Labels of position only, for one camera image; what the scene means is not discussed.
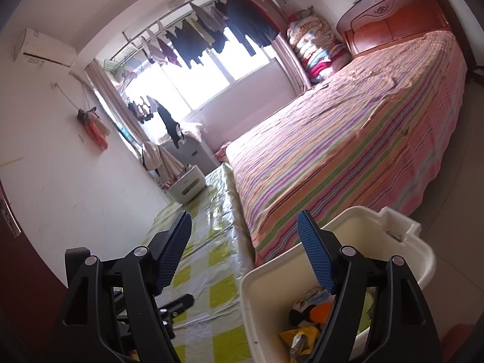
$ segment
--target window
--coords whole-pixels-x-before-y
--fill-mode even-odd
[[[175,120],[180,121],[232,83],[268,64],[275,57],[271,46],[262,50],[247,38],[256,51],[251,57],[229,28],[225,28],[224,35],[229,42],[226,42],[222,53],[214,50],[203,52],[200,58],[203,65],[192,62],[192,68],[189,69],[175,50],[181,67],[153,64],[126,87],[124,94],[137,103],[141,102],[141,96],[144,99],[147,95],[152,96]],[[145,121],[143,127],[152,141],[157,141],[166,133],[158,113]]]

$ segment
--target wooden headboard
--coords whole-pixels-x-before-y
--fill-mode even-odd
[[[452,31],[469,69],[476,67],[464,29],[448,0],[360,0],[336,28],[355,57],[430,31]]]

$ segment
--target door handle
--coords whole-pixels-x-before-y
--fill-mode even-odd
[[[8,200],[7,196],[5,195],[5,191],[3,190],[2,183],[0,182],[0,214],[2,218],[5,220],[5,223],[11,233],[11,236],[15,239],[19,237],[22,233],[22,229],[20,228],[17,219],[14,216],[13,211],[11,210],[10,201]]]

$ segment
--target white plastic basket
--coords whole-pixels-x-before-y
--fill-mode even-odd
[[[180,204],[190,202],[197,194],[205,188],[205,176],[198,166],[192,166],[166,194],[170,199]]]
[[[342,245],[351,245],[364,256],[388,260],[400,255],[424,288],[435,273],[436,258],[418,235],[419,223],[384,207],[379,213],[362,206],[343,211],[323,229],[333,232]],[[291,329],[287,319],[296,300],[318,282],[298,244],[284,254],[248,273],[240,285],[245,332],[255,363],[289,362],[289,350],[278,333]],[[355,340],[351,358],[360,355],[368,329]]]

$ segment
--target curtain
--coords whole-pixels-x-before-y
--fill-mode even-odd
[[[103,97],[110,111],[112,111],[120,124],[129,131],[135,141],[139,144],[148,142],[148,136],[143,131],[138,120],[136,120],[135,116],[128,109],[128,106],[107,77],[99,62],[94,59],[86,67],[85,71],[89,79],[93,82],[94,87]]]
[[[142,146],[143,165],[146,170],[156,170],[161,184],[174,183],[183,172],[184,166],[163,145],[144,142]]]
[[[296,54],[294,54],[294,51],[280,33],[273,41],[272,47],[277,54],[279,64],[281,64],[296,92],[296,96],[301,95],[311,87],[311,82],[309,82],[306,71],[303,69]]]

